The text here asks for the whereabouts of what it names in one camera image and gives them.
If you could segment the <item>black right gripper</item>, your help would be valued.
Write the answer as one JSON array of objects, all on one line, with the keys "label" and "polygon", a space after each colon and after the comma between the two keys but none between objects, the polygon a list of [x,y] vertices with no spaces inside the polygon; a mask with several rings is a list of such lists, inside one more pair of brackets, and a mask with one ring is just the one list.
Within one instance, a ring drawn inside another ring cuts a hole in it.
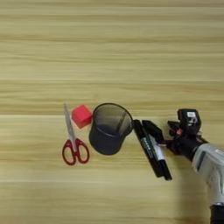
[{"label": "black right gripper", "polygon": [[[143,128],[148,135],[151,135],[155,140],[161,144],[165,139],[162,130],[152,121],[142,120]],[[202,145],[207,144],[200,135],[190,135],[179,127],[179,122],[168,121],[169,134],[172,140],[166,141],[166,147],[175,155],[183,155],[190,161],[196,150]]]}]

